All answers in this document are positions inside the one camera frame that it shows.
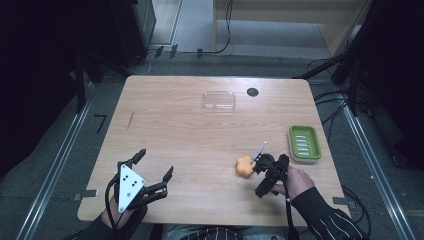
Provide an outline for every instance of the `human hand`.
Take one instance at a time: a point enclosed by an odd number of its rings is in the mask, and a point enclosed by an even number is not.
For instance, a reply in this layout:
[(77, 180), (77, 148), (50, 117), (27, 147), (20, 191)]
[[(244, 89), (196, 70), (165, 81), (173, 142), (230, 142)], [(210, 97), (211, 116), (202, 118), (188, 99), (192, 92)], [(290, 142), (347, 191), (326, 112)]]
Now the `human hand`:
[[(297, 169), (289, 166), (287, 169), (287, 190), (291, 200), (299, 194), (315, 186), (311, 177), (303, 169)], [(271, 191), (276, 191), (285, 195), (284, 186), (275, 184)]]

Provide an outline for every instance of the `wooden table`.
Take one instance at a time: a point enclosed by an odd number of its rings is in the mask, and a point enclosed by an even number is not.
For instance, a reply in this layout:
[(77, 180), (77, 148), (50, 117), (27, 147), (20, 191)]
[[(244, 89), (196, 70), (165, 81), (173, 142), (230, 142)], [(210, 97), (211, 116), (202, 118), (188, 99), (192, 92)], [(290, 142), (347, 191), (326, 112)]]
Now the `wooden table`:
[[(229, 0), (214, 0), (213, 46), (216, 46), (217, 20), (225, 20)], [(362, 24), (371, 0), (237, 0), (232, 20), (319, 24), (331, 56), (336, 56), (358, 24)]]
[[(259, 95), (248, 96), (249, 88), (259, 90)], [(235, 111), (206, 111), (205, 91), (234, 92)], [(254, 190), (264, 173), (240, 177), (235, 162), (254, 155), (265, 140), (263, 153), (276, 159), (282, 153), (289, 155), (287, 134), (292, 125), (316, 128), (322, 158), (314, 165), (291, 164), (311, 175), (330, 205), (349, 213), (346, 206), (332, 204), (332, 197), (343, 193), (305, 80), (131, 76), (87, 186), (99, 189), (99, 195), (82, 200), (78, 217), (93, 220), (103, 211), (104, 191), (117, 162), (146, 148), (133, 170), (147, 185), (160, 182), (171, 166), (174, 174), (168, 197), (149, 205), (144, 222), (285, 226), (283, 196), (257, 197)], [(296, 226), (305, 225), (296, 210), (293, 214)]]

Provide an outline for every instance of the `human arm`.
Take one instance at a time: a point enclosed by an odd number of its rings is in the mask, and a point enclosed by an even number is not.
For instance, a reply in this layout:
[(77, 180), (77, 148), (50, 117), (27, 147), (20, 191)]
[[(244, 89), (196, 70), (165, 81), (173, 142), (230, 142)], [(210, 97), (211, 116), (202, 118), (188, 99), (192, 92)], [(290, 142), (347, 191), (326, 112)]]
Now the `human arm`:
[[(291, 203), (317, 239), (370, 239), (343, 211), (325, 202), (314, 181), (302, 169), (289, 166), (287, 174)], [(282, 185), (275, 185), (272, 190), (285, 193)]]
[[(139, 221), (143, 219), (147, 212), (147, 206), (143, 205), (137, 210), (126, 210), (124, 213), (118, 211), (118, 203), (112, 197), (109, 201), (112, 218), (117, 226), (119, 239), (127, 239), (125, 236), (131, 234), (137, 227)], [(109, 220), (107, 210), (105, 209), (86, 229), (82, 230), (78, 236), (78, 240), (83, 239), (116, 239), (115, 231)]]

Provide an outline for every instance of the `metal rail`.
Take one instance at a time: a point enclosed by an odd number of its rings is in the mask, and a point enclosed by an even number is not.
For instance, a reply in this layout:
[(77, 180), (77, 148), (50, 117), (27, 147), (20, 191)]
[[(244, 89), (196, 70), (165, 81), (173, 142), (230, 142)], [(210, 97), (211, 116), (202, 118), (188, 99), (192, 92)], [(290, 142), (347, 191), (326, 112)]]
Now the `metal rail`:
[(40, 222), (40, 219), (43, 216), (44, 210), (47, 207), (47, 204), (50, 200), (56, 183), (59, 180), (62, 170), (66, 164), (69, 153), (74, 145), (75, 139), (77, 138), (81, 126), (84, 123), (85, 117), (87, 116), (87, 112), (91, 104), (91, 99), (94, 95), (94, 89), (94, 84), (90, 83), (87, 88), (86, 104), (84, 105), (80, 113), (75, 116), (71, 127), (69, 128), (68, 133), (66, 134), (65, 139), (62, 142), (59, 152), (57, 153), (56, 158), (50, 167), (50, 170), (44, 180), (44, 183), (41, 186), (37, 197), (31, 204), (31, 208), (16, 239), (26, 240), (33, 238), (38, 223)]

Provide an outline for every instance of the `black equipment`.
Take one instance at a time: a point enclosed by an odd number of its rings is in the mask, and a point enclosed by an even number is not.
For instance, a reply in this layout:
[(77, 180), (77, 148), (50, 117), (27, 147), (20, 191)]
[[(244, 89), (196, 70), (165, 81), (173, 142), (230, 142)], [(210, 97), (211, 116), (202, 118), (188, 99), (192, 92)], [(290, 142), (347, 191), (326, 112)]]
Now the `black equipment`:
[(259, 154), (259, 156), (254, 159), (256, 165), (253, 168), (253, 171), (257, 174), (265, 172), (265, 178), (255, 189), (255, 194), (262, 198), (264, 195), (268, 194), (272, 187), (278, 182), (281, 181), (284, 184), (284, 190), (286, 192), (286, 213), (287, 221), (289, 224), (289, 240), (299, 240), (299, 233), (293, 225), (292, 214), (291, 214), (291, 203), (290, 196), (287, 190), (287, 169), (289, 167), (290, 159), (287, 155), (281, 154), (278, 158), (278, 161), (274, 160), (274, 157), (270, 154)]
[(121, 166), (126, 165), (130, 169), (132, 169), (133, 164), (137, 164), (140, 159), (146, 154), (146, 149), (142, 149), (140, 152), (134, 155), (131, 159), (125, 162), (118, 162), (118, 173), (112, 178), (112, 180), (109, 182), (106, 192), (105, 192), (105, 204), (106, 204), (106, 211), (108, 213), (109, 219), (111, 220), (112, 228), (115, 232), (115, 238), (119, 240), (129, 240), (131, 236), (134, 234), (135, 230), (137, 229), (138, 225), (140, 224), (141, 220), (143, 220), (144, 216), (147, 212), (147, 205), (162, 199), (166, 198), (168, 195), (167, 191), (167, 183), (172, 178), (172, 172), (174, 170), (174, 167), (171, 167), (168, 172), (165, 174), (165, 176), (162, 179), (162, 182), (154, 184), (152, 186), (146, 187), (143, 186), (141, 190), (136, 194), (134, 199), (131, 201), (131, 203), (128, 205), (126, 209), (132, 210), (132, 209), (138, 209), (139, 211), (136, 211), (133, 213), (128, 220), (127, 224), (124, 228), (122, 228), (119, 232), (116, 229), (115, 223), (112, 218), (112, 213), (109, 206), (109, 190), (112, 186), (114, 186), (114, 192), (115, 192), (115, 201), (119, 202), (119, 195), (120, 191), (123, 191), (121, 188), (119, 182), (121, 178), (125, 178), (124, 176), (121, 176)]

